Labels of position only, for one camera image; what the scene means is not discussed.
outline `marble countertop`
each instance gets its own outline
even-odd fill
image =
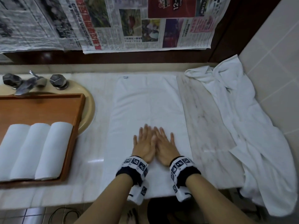
[[[235,143],[211,94],[183,72],[162,73],[177,75],[192,156],[202,175],[219,189],[242,187],[244,170],[229,152]],[[69,177],[60,185],[2,189],[0,209],[87,203],[99,196],[113,92],[120,74],[128,73],[63,74],[87,88],[96,105],[94,120],[78,136]]]

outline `wooden tray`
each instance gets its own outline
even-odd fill
[[[78,128],[85,104],[85,96],[76,94],[34,94],[29,96],[0,96],[0,142],[11,124],[68,122],[73,125],[61,174],[51,180],[17,180],[0,182],[0,188],[58,184],[69,173]]]

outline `faucet handle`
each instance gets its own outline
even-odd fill
[[[65,90],[69,86],[69,82],[63,75],[60,74],[52,75],[50,78],[50,83],[58,90]]]
[[[14,89],[19,88],[19,86],[23,83],[21,77],[10,73],[3,75],[2,79],[5,85],[12,86]]]

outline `sink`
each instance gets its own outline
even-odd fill
[[[49,79],[47,79],[47,84],[43,88],[33,88],[26,96],[30,94],[70,94],[70,93],[82,93],[85,95],[85,105],[78,129],[78,135],[81,134],[92,122],[93,117],[95,115],[95,101],[92,97],[92,94],[85,89],[80,84],[75,81],[68,80],[69,86],[65,90],[58,90],[54,86],[51,85]],[[0,95],[7,96],[15,93],[12,87],[7,86],[5,84],[0,85]]]

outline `forearm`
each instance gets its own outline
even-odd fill
[[[200,174],[190,175],[186,186],[210,224],[255,223]]]
[[[132,185],[132,178],[127,174],[115,177],[74,224],[118,223]]]

